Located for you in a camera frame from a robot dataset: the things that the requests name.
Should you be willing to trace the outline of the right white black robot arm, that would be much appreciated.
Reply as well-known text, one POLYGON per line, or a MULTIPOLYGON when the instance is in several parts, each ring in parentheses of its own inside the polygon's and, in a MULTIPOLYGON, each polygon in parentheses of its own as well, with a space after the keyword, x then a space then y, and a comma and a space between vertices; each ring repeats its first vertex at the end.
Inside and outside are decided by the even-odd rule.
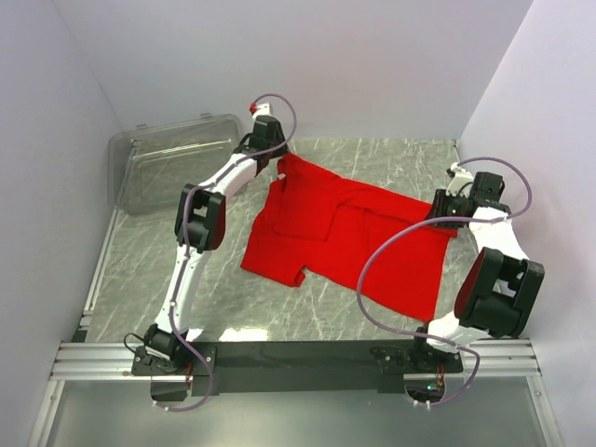
POLYGON ((478 256, 461 286, 454 310, 417 329, 409 361, 421 372, 452 371, 457 349, 481 338, 516 338, 524 330, 542 285, 545 268, 522 250, 501 202, 505 183, 500 175, 448 169, 451 181, 436 191, 429 218, 469 217, 472 223, 439 223, 438 228, 469 228, 478 256))

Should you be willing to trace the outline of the red t shirt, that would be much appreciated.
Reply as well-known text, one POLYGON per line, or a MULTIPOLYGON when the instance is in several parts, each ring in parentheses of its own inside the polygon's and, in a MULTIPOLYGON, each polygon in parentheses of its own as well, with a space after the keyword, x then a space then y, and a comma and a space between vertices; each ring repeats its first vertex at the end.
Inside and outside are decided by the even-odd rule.
POLYGON ((288 287, 312 272, 356 289, 364 274, 366 297, 406 317, 434 318, 454 230, 414 230, 364 266, 390 237, 423 221, 430 204, 342 178, 295 155, 278 161, 278 173, 252 225, 243 269, 288 287))

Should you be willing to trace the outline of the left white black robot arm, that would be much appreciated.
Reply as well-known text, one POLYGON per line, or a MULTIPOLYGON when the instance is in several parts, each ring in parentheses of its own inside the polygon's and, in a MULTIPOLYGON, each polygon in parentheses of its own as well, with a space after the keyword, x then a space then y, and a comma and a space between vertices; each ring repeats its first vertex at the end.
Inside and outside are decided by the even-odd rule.
POLYGON ((269 113, 255 113, 252 132, 242 138, 228 161, 206 181, 183 188, 174 225, 178 247, 172 277, 155 322, 143 337, 161 372, 179 372, 190 357, 183 339, 192 301, 212 253, 224 240, 227 201, 271 159, 288 152, 280 122, 269 113))

